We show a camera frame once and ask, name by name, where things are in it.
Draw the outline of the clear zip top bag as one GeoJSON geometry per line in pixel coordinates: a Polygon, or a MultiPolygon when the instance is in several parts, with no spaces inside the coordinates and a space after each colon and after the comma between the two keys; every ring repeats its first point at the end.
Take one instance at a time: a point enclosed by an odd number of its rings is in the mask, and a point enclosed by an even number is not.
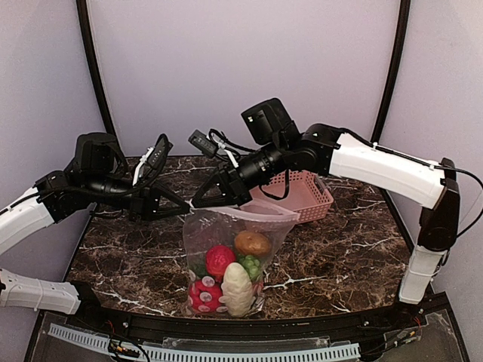
{"type": "Polygon", "coordinates": [[[183,225],[186,314],[244,318],[259,312],[263,274],[299,218],[266,201],[191,210],[183,225]]]}

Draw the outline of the brown toy potato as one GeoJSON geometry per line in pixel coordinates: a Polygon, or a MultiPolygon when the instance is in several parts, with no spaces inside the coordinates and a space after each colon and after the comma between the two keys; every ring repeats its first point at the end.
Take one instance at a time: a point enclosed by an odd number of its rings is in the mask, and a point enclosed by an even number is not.
{"type": "Polygon", "coordinates": [[[235,248],[243,255],[266,256],[271,252],[272,243],[263,234],[242,231],[235,237],[235,248]]]}

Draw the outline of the red toy fruit front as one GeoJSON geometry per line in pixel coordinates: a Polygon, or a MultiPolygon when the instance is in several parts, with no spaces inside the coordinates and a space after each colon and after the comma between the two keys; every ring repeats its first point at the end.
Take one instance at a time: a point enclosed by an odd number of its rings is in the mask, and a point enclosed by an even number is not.
{"type": "Polygon", "coordinates": [[[205,257],[207,272],[217,282],[222,281],[226,268],[235,261],[236,257],[232,249],[224,245],[212,247],[205,257]]]}

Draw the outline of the red toy fruit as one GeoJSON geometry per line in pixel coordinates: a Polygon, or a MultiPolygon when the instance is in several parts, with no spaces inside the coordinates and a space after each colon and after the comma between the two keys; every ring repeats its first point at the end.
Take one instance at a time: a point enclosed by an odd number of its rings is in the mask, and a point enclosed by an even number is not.
{"type": "Polygon", "coordinates": [[[222,281],[226,268],[235,261],[236,257],[232,249],[224,245],[212,247],[205,257],[207,272],[217,282],[222,281]]]}
{"type": "Polygon", "coordinates": [[[220,285],[210,276],[205,276],[190,284],[189,305],[196,313],[215,312],[221,305],[223,292],[220,285]]]}

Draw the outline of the green toy cucumber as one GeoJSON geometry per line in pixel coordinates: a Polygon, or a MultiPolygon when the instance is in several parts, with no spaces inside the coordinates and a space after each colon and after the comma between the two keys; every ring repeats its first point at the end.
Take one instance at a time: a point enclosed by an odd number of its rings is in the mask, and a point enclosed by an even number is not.
{"type": "Polygon", "coordinates": [[[202,279],[208,275],[204,262],[192,262],[189,264],[189,270],[194,273],[196,279],[202,279]]]}

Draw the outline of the green toy grapes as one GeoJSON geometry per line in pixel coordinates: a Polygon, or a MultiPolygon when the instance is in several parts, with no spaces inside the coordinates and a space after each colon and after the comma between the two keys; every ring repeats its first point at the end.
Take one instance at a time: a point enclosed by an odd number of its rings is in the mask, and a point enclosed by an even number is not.
{"type": "Polygon", "coordinates": [[[257,281],[262,274],[262,265],[260,260],[252,255],[239,256],[238,263],[243,266],[252,281],[257,281]]]}

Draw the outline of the white toy radish with leaves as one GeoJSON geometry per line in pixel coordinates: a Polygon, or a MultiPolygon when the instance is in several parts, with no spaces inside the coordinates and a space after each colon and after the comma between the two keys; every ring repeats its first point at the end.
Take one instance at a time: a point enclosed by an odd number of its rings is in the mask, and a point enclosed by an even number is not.
{"type": "Polygon", "coordinates": [[[231,316],[243,317],[250,311],[255,297],[251,279],[241,264],[232,262],[227,266],[221,289],[231,316]]]}

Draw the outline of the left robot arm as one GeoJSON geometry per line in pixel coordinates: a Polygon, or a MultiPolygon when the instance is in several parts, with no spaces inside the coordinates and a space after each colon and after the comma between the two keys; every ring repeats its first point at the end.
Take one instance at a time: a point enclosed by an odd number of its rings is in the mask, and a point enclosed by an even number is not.
{"type": "MultiPolygon", "coordinates": [[[[1,252],[91,204],[126,211],[133,221],[187,213],[189,205],[158,181],[171,147],[161,134],[127,179],[129,167],[117,138],[109,133],[82,134],[64,170],[43,176],[1,211],[1,252]]],[[[1,305],[75,315],[99,307],[100,302],[85,282],[45,281],[3,268],[1,305]]]]}

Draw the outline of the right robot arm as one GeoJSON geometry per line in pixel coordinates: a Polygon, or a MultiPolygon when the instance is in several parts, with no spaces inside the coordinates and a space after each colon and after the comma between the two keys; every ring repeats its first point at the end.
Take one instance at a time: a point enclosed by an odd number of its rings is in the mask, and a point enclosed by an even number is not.
{"type": "Polygon", "coordinates": [[[301,133],[278,98],[258,103],[241,116],[260,149],[237,165],[221,164],[196,192],[193,207],[242,206],[252,199],[253,188],[286,170],[355,179],[395,192],[422,207],[420,233],[398,292],[399,302],[420,303],[443,257],[463,235],[460,171],[452,160],[423,160],[326,124],[301,133]]]}

